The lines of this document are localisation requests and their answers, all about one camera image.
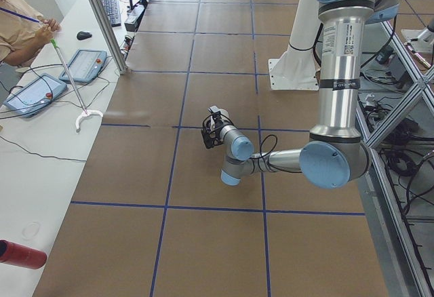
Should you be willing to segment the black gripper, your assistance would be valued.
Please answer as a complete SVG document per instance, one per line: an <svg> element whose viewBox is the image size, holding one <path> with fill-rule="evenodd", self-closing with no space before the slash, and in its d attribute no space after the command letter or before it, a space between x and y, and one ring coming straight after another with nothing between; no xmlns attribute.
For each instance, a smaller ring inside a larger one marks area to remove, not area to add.
<svg viewBox="0 0 434 297"><path fill-rule="evenodd" d="M203 120L201 135L207 149L223 144L223 139L220 137L223 125L224 121L221 115L210 115Z"/></svg>

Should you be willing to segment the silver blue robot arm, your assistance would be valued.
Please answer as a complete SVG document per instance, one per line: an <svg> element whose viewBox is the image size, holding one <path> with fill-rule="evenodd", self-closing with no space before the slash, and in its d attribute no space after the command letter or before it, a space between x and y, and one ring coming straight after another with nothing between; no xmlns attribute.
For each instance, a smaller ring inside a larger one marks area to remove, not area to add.
<svg viewBox="0 0 434 297"><path fill-rule="evenodd" d="M393 18L399 0L316 0L323 24L319 120L302 148L254 152L225 110L211 106L201 134L207 148L225 145L221 180L231 186L256 172L302 173L315 186L335 189L364 175L371 155L355 128L363 28Z"/></svg>

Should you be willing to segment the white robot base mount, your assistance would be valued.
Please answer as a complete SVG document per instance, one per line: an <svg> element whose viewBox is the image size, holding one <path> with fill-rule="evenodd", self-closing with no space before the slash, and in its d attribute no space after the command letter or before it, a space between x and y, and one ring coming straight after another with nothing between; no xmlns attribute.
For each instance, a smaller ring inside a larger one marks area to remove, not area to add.
<svg viewBox="0 0 434 297"><path fill-rule="evenodd" d="M317 0L300 0L287 50L278 59L269 60L272 90L319 89L313 46L320 27Z"/></svg>

